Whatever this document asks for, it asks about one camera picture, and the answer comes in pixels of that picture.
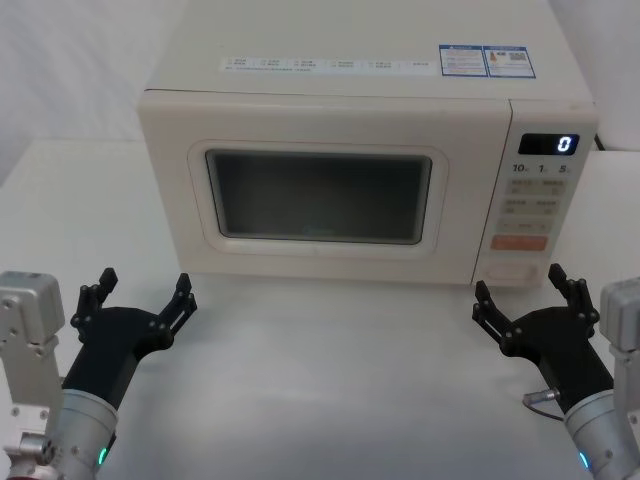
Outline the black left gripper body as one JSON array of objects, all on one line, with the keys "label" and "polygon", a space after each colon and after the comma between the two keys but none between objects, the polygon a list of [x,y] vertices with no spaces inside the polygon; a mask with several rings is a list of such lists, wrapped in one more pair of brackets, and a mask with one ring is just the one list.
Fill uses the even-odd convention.
[{"label": "black left gripper body", "polygon": [[74,315],[71,326],[81,349],[63,388],[89,393],[118,409],[141,360],[172,346],[173,323],[167,316],[128,307]]}]

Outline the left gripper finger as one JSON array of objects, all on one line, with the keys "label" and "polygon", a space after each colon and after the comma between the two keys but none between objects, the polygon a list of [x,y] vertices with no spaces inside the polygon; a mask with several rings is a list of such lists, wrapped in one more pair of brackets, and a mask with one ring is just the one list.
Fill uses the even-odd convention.
[{"label": "left gripper finger", "polygon": [[78,340],[85,342],[93,318],[101,311],[107,297],[113,292],[118,277],[115,269],[105,268],[97,283],[82,285],[79,290],[76,312],[72,315],[70,324],[78,332]]},{"label": "left gripper finger", "polygon": [[153,349],[168,349],[175,336],[197,310],[190,276],[181,273],[173,296],[164,309],[149,323],[149,339]]}]

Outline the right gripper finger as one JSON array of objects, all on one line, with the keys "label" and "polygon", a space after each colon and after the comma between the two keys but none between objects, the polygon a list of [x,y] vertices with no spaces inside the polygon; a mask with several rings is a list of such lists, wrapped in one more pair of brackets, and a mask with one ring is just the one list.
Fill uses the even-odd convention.
[{"label": "right gripper finger", "polygon": [[505,356],[523,356],[522,318],[512,321],[495,305],[489,288],[484,281],[475,285],[476,302],[472,307],[472,319],[499,346]]},{"label": "right gripper finger", "polygon": [[584,278],[570,279],[559,263],[550,265],[548,278],[566,300],[568,312],[572,318],[585,326],[593,326],[599,321],[599,313],[593,306]]}]

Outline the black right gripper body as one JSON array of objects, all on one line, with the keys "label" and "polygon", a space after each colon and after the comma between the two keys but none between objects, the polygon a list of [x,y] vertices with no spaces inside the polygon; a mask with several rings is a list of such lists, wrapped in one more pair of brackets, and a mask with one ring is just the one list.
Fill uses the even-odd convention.
[{"label": "black right gripper body", "polygon": [[539,370],[566,413],[582,400],[613,388],[613,377],[590,343],[596,310],[568,307],[532,311],[507,324],[499,342],[507,357],[523,358]]}]

